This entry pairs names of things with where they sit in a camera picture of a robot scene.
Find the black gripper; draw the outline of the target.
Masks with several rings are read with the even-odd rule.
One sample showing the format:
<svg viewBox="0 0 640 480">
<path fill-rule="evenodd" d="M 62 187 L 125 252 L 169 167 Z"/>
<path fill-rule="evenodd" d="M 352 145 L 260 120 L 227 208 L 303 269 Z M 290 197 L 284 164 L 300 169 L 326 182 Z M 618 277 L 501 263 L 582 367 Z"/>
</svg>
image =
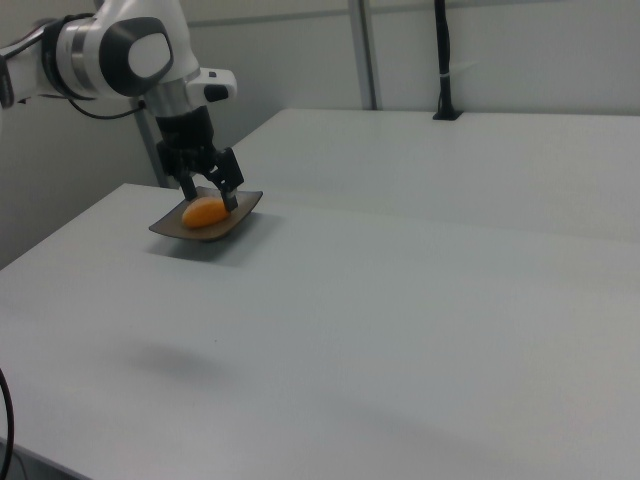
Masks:
<svg viewBox="0 0 640 480">
<path fill-rule="evenodd" d="M 227 211 L 235 210 L 236 190 L 244 183 L 244 176 L 231 148 L 214 148 L 208 108 L 201 106 L 182 115 L 157 117 L 156 124 L 162 138 L 156 145 L 162 168 L 179 183 L 185 200 L 198 197 L 191 175 L 197 173 L 215 185 Z"/>
</svg>

